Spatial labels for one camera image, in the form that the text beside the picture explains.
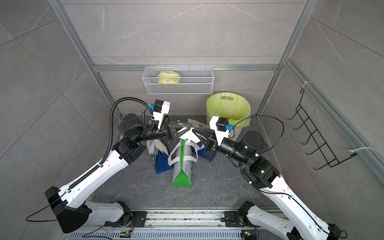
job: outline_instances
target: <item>gray floor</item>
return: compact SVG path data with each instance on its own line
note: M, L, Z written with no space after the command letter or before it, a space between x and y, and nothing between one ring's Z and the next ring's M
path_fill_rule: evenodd
M171 116L172 120L188 118L205 122L205 116ZM260 132L258 123L244 128ZM178 141L170 143L170 150ZM239 207L244 201L263 208L276 207L268 198L250 186L229 160L217 154L212 162L199 158L192 167L192 186L173 187L173 170L156 174L151 156L145 151L132 166L111 177L93 194L94 202L125 201L132 209L164 207Z

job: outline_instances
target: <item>trash bin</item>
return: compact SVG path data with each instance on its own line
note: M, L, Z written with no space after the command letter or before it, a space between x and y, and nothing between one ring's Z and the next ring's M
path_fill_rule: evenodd
M251 106L249 102L242 96L234 93L216 93L207 99L207 124L213 116L228 118L229 124L235 125L240 120L251 115ZM236 140L243 127L249 127L251 119L242 121L236 126Z

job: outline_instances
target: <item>wire rack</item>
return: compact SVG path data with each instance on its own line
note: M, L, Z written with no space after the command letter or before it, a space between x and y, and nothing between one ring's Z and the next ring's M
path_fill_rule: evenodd
M307 155L311 155L311 154L315 153L316 151L320 151L321 154L322 154L322 156L324 157L325 161L327 162L327 163L324 164L323 166L321 166L321 167L319 167L319 168L313 168L313 169L315 169L315 170L319 170L319 169L321 169L321 168L323 168L323 167L325 167L325 166L327 166L327 165L328 165L329 167L334 167L334 166L339 165L339 164L341 164L342 162L345 162L345 161L347 161L348 159L350 159L350 158L356 156L357 153L353 153L353 154L351 154L351 155L349 156L349 158L344 159L344 160L342 160L342 161L340 161L340 160L335 156L335 154L333 153L332 149L330 148L330 146L328 145L328 143L325 141L324 137L323 137L322 134L320 133L319 129L316 127L316 125L313 123L312 119L308 116L307 112L304 110L303 106L301 105L301 100L303 99L303 94L304 94L304 88L301 89L300 93L301 93L301 98L300 98L299 105L298 105L298 106L296 107L296 109L295 109L296 113L293 115L293 117L291 117L291 118L287 118L287 119L288 119L288 120L292 120L296 115L300 117L300 119L301 119L301 121L302 121L303 123L302 123L298 128L296 128L296 129L294 128L293 130L299 130L302 126L305 126L305 127L307 128L308 132L310 133L310 135L309 135L307 141L306 141L305 143L302 142L301 144L306 145L306 144L309 142L309 140L312 138L312 139L314 140L316 146L317 146L317 148L316 148L313 152L311 152L311 153L305 153L305 154L307 154ZM301 112L303 112L303 116L301 116L301 115L299 114L299 111L300 111L300 110L302 110ZM307 125L307 122L311 122L311 123L312 123L312 125L315 127L315 130L314 130L314 131L311 132L311 130L309 129L309 127L308 127L308 125ZM323 142L324 142L323 144L320 144L320 143L315 139L315 137L314 137L314 134L315 134L315 133L317 133L317 134L320 135L321 139L322 139ZM326 148L329 149L331 155L333 156L331 161L329 161L329 160L325 157L324 150L325 150Z
M180 74L179 84L159 84L161 70L173 70ZM142 77L149 94L212 93L214 71L212 67L148 67Z

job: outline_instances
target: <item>cable tie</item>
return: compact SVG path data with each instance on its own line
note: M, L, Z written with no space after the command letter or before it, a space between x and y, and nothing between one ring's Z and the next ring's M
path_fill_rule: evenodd
M304 88L305 84L307 84L307 83L311 83L311 81L305 81L304 85L301 88Z
M361 149L372 149L372 150L375 150L375 151L376 151L376 149L374 149L374 148L372 148L372 147L359 147L359 148L351 149L351 150L348 150L348 151L350 151L350 152L356 152L356 151L359 151L359 150L361 150Z

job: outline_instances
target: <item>black wire hook rack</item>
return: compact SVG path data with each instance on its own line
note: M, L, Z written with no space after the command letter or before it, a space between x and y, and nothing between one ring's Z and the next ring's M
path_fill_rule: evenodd
M298 106L296 107L296 109L295 109L296 113L293 115L293 117L291 117L291 118L287 118L287 119L288 119L288 120L292 120L296 115L298 115L298 116L300 117L300 119L302 120L303 123L302 123L298 128L296 128L296 129L294 128L294 130L299 130L302 126L305 126L305 127L307 128L308 132L310 133L310 135L309 135L307 141L306 141L305 143L302 142L301 144L303 144L303 145L307 144L307 143L309 142L309 140L312 138L312 139L314 140L314 142L316 143L316 145L317 145L317 148L316 148L313 152L311 152L311 153L305 153L305 154L307 154L307 155L311 155L311 154L315 153L317 150L320 150L320 152L321 152L321 154L323 155L325 161L327 162L327 163L324 164L323 166L321 166L321 167L319 167L319 168L313 168L313 169L314 169L314 170L319 170L319 169L322 169L323 167L325 167L325 166L327 166L327 165L328 165L329 167L334 167L334 166L339 165L339 164L341 164L342 162L345 162L345 161L347 161L348 159L350 159L350 158L356 156L357 153L353 153L353 154L351 154L351 155L349 156L349 158L347 158L347 159L345 159L345 160L342 160L342 161L339 161L339 159L335 156L335 154L333 153L332 149L331 149L330 146L328 145L327 141L325 141L325 139L324 139L324 137L322 136L322 134L320 133L319 129L316 127L316 125L313 123L312 119L308 116L307 112L304 110L303 106L301 105L301 100L303 99L303 94L304 94L304 88L301 89L300 93L301 93L301 98L300 98L299 105L298 105ZM305 115L306 115L306 117L304 117L305 120L304 120L303 117L299 114L299 111L300 111L300 110L303 110L303 112L305 113ZM310 122L312 123L312 125L315 127L315 130L314 130L313 132L311 132L311 130L308 128L308 126L307 126L307 124L306 124L307 121L310 121ZM324 141L324 144L319 145L319 143L316 141L315 137L313 136L313 134L316 133L316 132L321 136L321 138L322 138L323 141ZM322 147L327 147L327 148L330 150L330 152L331 152L332 155L333 155L333 160L328 161L328 159L325 157L324 150L321 149Z

